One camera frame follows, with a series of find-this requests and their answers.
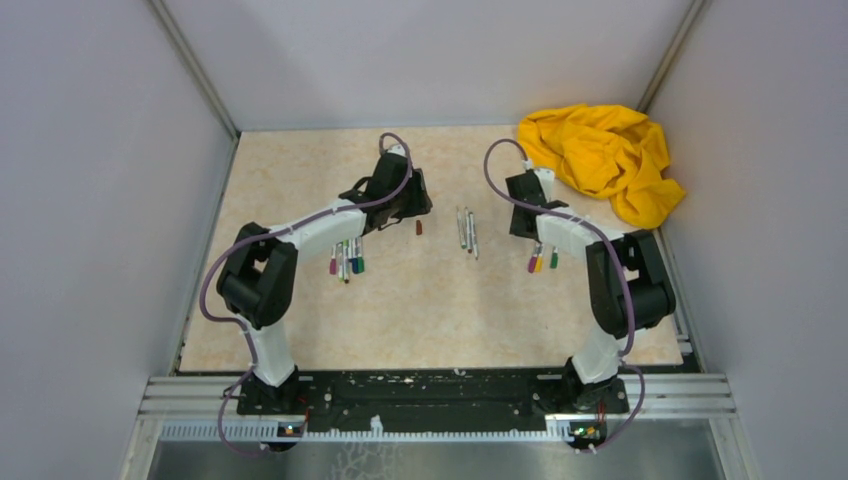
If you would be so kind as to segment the green long nib marker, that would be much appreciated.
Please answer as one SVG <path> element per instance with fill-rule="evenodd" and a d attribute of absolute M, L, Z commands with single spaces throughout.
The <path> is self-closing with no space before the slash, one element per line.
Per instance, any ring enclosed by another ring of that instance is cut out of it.
<path fill-rule="evenodd" d="M 458 229 L 458 236 L 460 242 L 460 248 L 463 250 L 467 249 L 467 237 L 466 237 L 466 229 L 465 229 L 465 216 L 459 207 L 456 207 L 456 223 Z"/>

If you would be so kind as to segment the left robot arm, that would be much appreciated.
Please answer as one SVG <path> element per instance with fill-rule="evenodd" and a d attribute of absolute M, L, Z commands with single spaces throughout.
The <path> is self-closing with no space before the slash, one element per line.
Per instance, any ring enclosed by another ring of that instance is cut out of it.
<path fill-rule="evenodd" d="M 223 261 L 215 290 L 245 326 L 255 362 L 252 374 L 263 386 L 260 399 L 277 414 L 300 399 L 296 364 L 282 318 L 289 309 L 300 262 L 338 244 L 386 228 L 392 221 L 426 215 L 432 208 L 421 169 L 396 144 L 382 151 L 373 173 L 320 212 L 289 224 L 239 231 Z"/>

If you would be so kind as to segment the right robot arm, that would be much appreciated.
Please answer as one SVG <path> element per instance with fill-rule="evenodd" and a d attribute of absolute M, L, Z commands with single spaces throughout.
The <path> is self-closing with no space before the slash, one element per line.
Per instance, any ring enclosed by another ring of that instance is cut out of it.
<path fill-rule="evenodd" d="M 602 398 L 601 384 L 616 376 L 623 351 L 640 330 L 651 329 L 676 309 L 677 301 L 654 234 L 623 232 L 579 216 L 549 199 L 551 181 L 540 170 L 506 179 L 513 212 L 509 233 L 557 248 L 585 263 L 596 326 L 566 363 L 563 398 L 576 412 Z"/>

